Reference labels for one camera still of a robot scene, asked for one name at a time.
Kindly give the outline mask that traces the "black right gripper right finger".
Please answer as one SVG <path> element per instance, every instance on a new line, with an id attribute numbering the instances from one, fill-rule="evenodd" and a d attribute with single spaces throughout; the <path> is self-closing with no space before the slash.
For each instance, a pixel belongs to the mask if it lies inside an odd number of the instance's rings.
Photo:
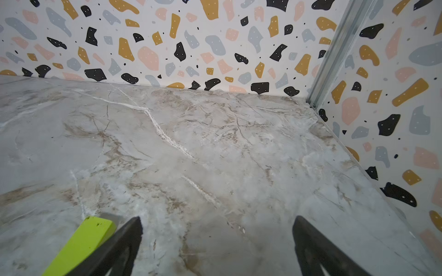
<path id="1" fill-rule="evenodd" d="M 368 276 L 369 273 L 342 252 L 304 217 L 292 227 L 295 253 L 304 276 Z"/>

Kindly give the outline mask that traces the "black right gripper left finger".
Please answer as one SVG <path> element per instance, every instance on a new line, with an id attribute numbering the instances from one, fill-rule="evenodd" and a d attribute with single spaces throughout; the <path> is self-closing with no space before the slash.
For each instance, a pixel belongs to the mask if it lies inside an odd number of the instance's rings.
<path id="1" fill-rule="evenodd" d="M 130 276 L 142 241 L 139 216 L 131 218 L 69 276 Z"/>

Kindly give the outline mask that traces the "metal corner profile right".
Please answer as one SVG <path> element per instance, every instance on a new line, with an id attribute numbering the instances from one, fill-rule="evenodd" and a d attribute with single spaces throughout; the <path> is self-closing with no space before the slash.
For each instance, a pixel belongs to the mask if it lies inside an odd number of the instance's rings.
<path id="1" fill-rule="evenodd" d="M 348 2 L 336 33 L 331 40 L 330 47 L 314 79 L 311 91 L 306 98 L 306 102 L 314 110 L 318 110 L 322 105 L 340 68 L 344 65 L 358 29 L 368 17 L 367 13 L 374 3 L 375 1 L 373 0 L 353 0 Z"/>

